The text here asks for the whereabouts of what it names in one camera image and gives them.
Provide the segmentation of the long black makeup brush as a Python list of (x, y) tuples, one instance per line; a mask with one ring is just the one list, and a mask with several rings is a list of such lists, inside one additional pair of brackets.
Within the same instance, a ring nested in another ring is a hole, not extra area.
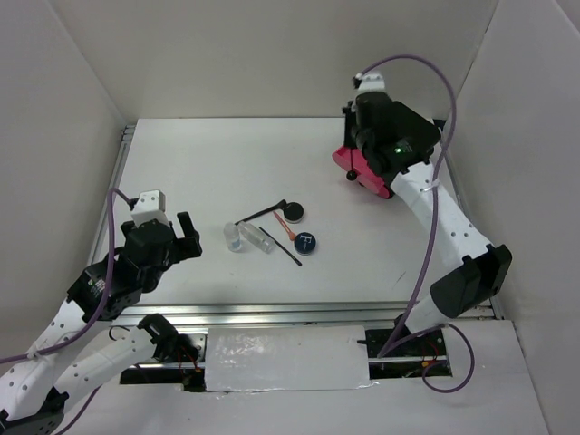
[(276, 240), (272, 235), (270, 235), (263, 227), (258, 226), (258, 228), (268, 237), (270, 237), (274, 243), (286, 254), (288, 255), (298, 266), (303, 266), (303, 263), (292, 254), (285, 246), (283, 246), (278, 240)]

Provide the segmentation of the pink rose-gold makeup brush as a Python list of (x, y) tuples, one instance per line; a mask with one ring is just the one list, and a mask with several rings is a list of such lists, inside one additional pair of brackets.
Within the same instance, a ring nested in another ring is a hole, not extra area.
[(291, 241), (294, 241), (296, 234), (291, 230), (291, 228), (286, 224), (284, 219), (276, 211), (274, 211), (273, 214), (274, 214), (276, 220), (278, 221), (278, 223), (282, 226), (282, 228), (284, 229), (284, 231), (288, 235), (288, 238)]

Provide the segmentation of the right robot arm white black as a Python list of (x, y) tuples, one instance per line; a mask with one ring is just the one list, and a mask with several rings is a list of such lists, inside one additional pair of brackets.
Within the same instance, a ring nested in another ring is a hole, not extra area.
[(426, 343), (423, 330), (455, 319), (500, 290), (512, 254), (495, 246), (469, 221), (440, 184), (430, 158), (440, 131), (382, 91), (357, 95), (344, 108), (346, 170), (375, 194), (399, 197), (429, 233), (446, 274), (399, 320), (396, 348), (415, 354)]

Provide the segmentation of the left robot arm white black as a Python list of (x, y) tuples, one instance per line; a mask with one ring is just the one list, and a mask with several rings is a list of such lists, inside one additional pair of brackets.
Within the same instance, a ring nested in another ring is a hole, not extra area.
[(1, 378), (2, 433), (53, 433), (77, 401), (133, 364), (197, 362), (198, 348), (162, 314), (146, 315), (114, 343), (76, 358), (124, 309), (154, 291), (172, 266), (201, 256), (189, 214), (180, 212), (178, 221), (183, 237), (156, 218), (123, 223), (124, 245), (82, 271), (50, 325)]

